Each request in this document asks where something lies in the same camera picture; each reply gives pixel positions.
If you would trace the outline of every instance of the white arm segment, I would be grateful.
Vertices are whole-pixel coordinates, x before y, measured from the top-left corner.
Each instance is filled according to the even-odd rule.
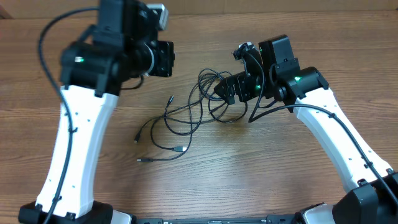
[[[104,94],[98,98],[94,96],[94,90],[78,86],[70,86],[69,90],[62,88],[61,91],[70,107],[73,128],[77,128],[77,132],[73,134],[72,153],[61,191],[62,199],[55,207],[54,215],[64,217],[70,212],[79,218],[93,206],[98,156],[106,126],[119,97]],[[65,107],[61,104],[60,124],[50,171],[36,201],[36,204],[43,206],[44,212],[50,210],[67,153],[69,124],[65,113]]]
[[[348,121],[338,106],[333,92],[328,89],[319,88],[306,93],[305,98],[297,98],[295,104],[309,104],[322,107],[332,113],[345,123],[348,129],[361,146],[365,155],[373,162],[374,167],[382,177],[388,175],[387,169],[391,166],[382,160],[363,140],[354,126]],[[365,161],[361,158],[357,148],[348,137],[344,129],[333,119],[321,111],[310,108],[294,108],[297,118],[311,130],[328,154],[333,165],[343,182],[346,192],[359,187],[358,181],[365,179],[367,182],[376,180],[376,176],[369,168],[365,168]]]

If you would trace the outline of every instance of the wooden table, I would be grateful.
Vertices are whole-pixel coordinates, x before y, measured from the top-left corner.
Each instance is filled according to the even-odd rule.
[[[50,32],[45,55],[56,76],[60,51],[94,21],[69,19]],[[1,223],[17,222],[19,207],[35,200],[50,165],[59,100],[36,55],[47,22],[0,21]],[[397,11],[175,16],[160,35],[175,42],[174,75],[148,78],[141,89],[121,94],[99,158],[95,199],[138,217],[162,218],[255,217],[339,201],[345,193],[332,163],[287,111],[252,124],[247,115],[234,124],[203,125],[182,159],[136,162],[173,154],[154,147],[148,129],[134,144],[141,124],[162,114],[170,95],[175,95],[172,108],[185,105],[201,69],[240,72],[243,65],[231,55],[238,44],[280,34],[290,37],[302,68],[322,72],[363,138],[398,169]],[[228,116],[242,110],[238,103]],[[155,129],[155,138],[169,146],[188,142],[164,124]]]

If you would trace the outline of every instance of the wooden tabletop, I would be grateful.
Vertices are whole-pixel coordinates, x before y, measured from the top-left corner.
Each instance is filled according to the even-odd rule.
[[[69,19],[50,32],[45,56],[56,77],[60,51],[94,21]],[[36,53],[47,22],[0,21],[1,223],[17,222],[19,207],[35,200],[50,166],[59,99]],[[161,218],[258,217],[339,201],[345,193],[335,168],[311,132],[287,111],[252,124],[248,115],[234,124],[204,124],[181,159],[136,162],[175,154],[154,147],[149,128],[134,144],[139,127],[163,113],[170,95],[175,96],[171,108],[185,105],[201,69],[241,72],[243,65],[231,55],[239,44],[280,34],[290,37],[302,68],[322,72],[362,137],[398,169],[397,11],[174,16],[160,35],[175,43],[173,77],[150,77],[141,89],[121,94],[99,157],[95,199],[138,217]],[[237,103],[227,117],[242,111]],[[175,117],[187,119],[188,113]],[[154,134],[167,146],[188,142],[163,123]]]

